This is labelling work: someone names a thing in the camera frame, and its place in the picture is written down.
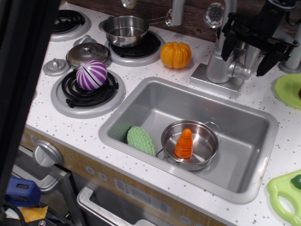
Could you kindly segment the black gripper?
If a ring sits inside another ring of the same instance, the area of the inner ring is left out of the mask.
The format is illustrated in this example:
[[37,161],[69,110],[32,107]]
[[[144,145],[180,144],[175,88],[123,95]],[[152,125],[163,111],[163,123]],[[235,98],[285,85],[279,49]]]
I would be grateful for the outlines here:
[[256,71],[256,76],[264,76],[280,59],[280,53],[273,51],[279,50],[284,56],[288,56],[295,47],[299,46],[297,40],[293,40],[279,28],[284,15],[276,11],[255,16],[229,13],[229,19],[222,29],[225,37],[222,59],[227,61],[236,44],[241,40],[267,51]]

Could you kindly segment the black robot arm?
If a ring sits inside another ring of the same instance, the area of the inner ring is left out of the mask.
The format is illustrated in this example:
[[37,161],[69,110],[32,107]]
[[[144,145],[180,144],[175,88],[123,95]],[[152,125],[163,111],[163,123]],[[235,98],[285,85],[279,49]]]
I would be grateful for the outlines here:
[[225,37],[222,59],[228,60],[240,40],[265,52],[265,57],[257,68],[257,76],[265,75],[279,61],[287,60],[300,43],[283,32],[279,25],[283,17],[289,25],[300,23],[300,20],[290,22],[290,12],[296,5],[295,0],[267,0],[258,15],[229,13],[228,21],[222,29]]

